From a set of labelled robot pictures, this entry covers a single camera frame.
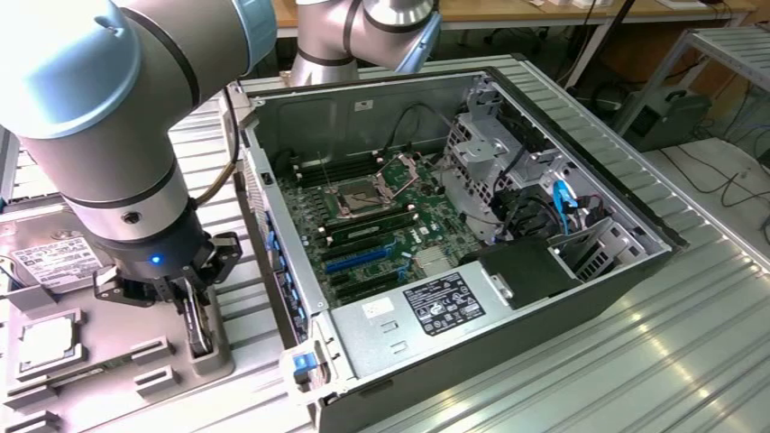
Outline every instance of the warning label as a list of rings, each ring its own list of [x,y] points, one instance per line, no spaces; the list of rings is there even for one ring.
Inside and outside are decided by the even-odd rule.
[[[81,237],[37,245],[12,254],[35,280],[48,288],[88,278],[101,268],[99,258]]]
[[[439,335],[486,314],[456,272],[404,290],[404,296],[428,336]]]

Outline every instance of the screw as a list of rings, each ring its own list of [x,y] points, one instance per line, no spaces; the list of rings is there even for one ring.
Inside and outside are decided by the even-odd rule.
[[[127,212],[125,214],[123,214],[120,219],[123,219],[123,222],[125,224],[136,224],[140,222],[141,214],[139,212]]]

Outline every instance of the pcie slot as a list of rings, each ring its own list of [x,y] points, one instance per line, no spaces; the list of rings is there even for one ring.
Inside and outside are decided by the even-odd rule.
[[[347,245],[342,245],[338,248],[330,249],[322,254],[322,260],[324,262],[335,260],[336,258],[356,253],[358,251],[368,250],[380,244],[379,239],[368,238],[362,239],[358,242]]]
[[[399,272],[392,271],[379,277],[374,277],[367,281],[356,282],[336,289],[336,296],[346,301],[346,303],[354,301],[355,299],[367,298],[383,291],[387,291],[392,287],[392,283],[398,282]]]
[[[391,245],[380,246],[379,248],[366,253],[354,255],[352,257],[340,260],[339,262],[327,263],[326,273],[344,271],[346,269],[350,269],[355,266],[384,259],[392,253],[395,244],[396,241],[394,241]]]

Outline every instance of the power supply label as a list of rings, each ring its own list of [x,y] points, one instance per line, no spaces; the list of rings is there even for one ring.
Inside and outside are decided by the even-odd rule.
[[[438,336],[486,314],[458,272],[403,293],[428,336]]]

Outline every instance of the white sticker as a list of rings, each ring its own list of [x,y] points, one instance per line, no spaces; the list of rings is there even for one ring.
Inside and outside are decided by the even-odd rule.
[[[352,106],[352,111],[371,110],[374,108],[374,99],[358,101]]]
[[[380,298],[372,302],[363,304],[363,315],[366,318],[376,318],[384,313],[390,313],[394,310],[394,303],[390,298]]]
[[[101,262],[83,237],[12,252],[17,263],[47,288],[89,278]]]

